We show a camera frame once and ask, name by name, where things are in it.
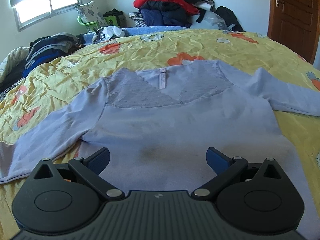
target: pile of clothes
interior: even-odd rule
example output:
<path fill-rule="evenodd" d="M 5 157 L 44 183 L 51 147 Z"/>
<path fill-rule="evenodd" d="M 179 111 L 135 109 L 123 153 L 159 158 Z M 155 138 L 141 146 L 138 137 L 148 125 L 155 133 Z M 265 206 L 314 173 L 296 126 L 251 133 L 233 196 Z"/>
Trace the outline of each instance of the pile of clothes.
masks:
<path fill-rule="evenodd" d="M 193 5 L 198 2 L 211 2 L 213 5 L 213 0 L 135 0 L 133 5 L 139 9 L 147 26 L 189 28 L 188 18 L 199 14 L 199 9 Z"/>
<path fill-rule="evenodd" d="M 31 42 L 30 48 L 14 49 L 0 64 L 0 102 L 31 70 L 58 57 L 72 54 L 83 48 L 83 43 L 83 34 L 76 37 L 70 33 L 59 33 Z"/>
<path fill-rule="evenodd" d="M 135 0 L 139 12 L 129 13 L 136 27 L 181 26 L 192 29 L 220 29 L 243 32 L 239 21 L 230 9 L 213 0 Z"/>
<path fill-rule="evenodd" d="M 30 43 L 29 54 L 26 58 L 23 77 L 27 77 L 37 66 L 48 63 L 58 57 L 72 54 L 84 45 L 78 44 L 79 38 L 70 33 L 58 33 L 53 36 L 39 38 Z"/>

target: shirt tag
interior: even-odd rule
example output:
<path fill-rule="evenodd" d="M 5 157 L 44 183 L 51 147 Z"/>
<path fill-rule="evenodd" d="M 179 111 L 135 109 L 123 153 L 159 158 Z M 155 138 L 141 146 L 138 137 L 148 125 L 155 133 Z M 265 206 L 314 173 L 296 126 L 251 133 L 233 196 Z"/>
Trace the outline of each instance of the shirt tag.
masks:
<path fill-rule="evenodd" d="M 164 89 L 166 85 L 166 69 L 160 68 L 159 72 L 159 89 Z"/>

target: shirt sleeve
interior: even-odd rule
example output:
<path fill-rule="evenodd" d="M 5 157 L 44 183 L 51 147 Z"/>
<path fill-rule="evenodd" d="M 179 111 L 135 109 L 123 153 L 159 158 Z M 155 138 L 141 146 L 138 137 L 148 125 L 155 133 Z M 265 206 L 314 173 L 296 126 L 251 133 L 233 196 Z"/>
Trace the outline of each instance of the shirt sleeve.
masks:
<path fill-rule="evenodd" d="M 107 98 L 100 78 L 75 99 L 50 113 L 13 145 L 0 142 L 0 184 L 27 177 L 42 158 L 57 159 L 99 120 Z"/>
<path fill-rule="evenodd" d="M 253 76 L 219 62 L 225 77 L 247 93 L 269 101 L 273 110 L 320 116 L 320 93 L 276 79 L 259 68 Z"/>

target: wooden door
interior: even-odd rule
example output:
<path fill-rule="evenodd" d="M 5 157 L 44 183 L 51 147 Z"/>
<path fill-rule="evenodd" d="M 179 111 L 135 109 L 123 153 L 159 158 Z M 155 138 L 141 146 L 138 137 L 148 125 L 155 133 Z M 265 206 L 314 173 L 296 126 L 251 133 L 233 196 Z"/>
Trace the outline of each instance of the wooden door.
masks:
<path fill-rule="evenodd" d="M 313 64 L 319 40 L 319 0 L 271 0 L 268 37 Z"/>

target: green basket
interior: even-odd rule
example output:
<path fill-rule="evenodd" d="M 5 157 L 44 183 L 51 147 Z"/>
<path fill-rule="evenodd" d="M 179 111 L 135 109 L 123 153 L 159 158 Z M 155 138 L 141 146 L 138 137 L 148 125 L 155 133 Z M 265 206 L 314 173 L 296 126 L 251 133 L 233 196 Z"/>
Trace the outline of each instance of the green basket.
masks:
<path fill-rule="evenodd" d="M 98 23 L 97 22 L 91 22 L 91 23 L 84 23 L 81 19 L 80 16 L 78 16 L 78 23 L 84 27 L 87 28 L 88 32 L 96 32 L 100 27 L 98 26 Z M 108 16 L 108 17 L 105 17 L 105 20 L 106 22 L 109 24 L 109 25 L 114 25 L 114 26 L 117 26 L 119 27 L 118 23 L 117 23 L 117 18 L 116 16 Z"/>

